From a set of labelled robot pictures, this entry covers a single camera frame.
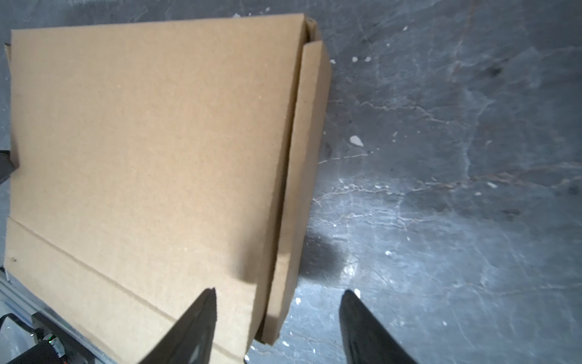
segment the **cardboard box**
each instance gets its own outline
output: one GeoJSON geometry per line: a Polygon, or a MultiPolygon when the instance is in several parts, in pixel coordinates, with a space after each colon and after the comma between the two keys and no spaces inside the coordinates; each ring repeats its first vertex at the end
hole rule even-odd
{"type": "Polygon", "coordinates": [[[304,15],[15,30],[5,267],[120,363],[216,287],[212,363],[273,343],[331,69],[304,15]]]}

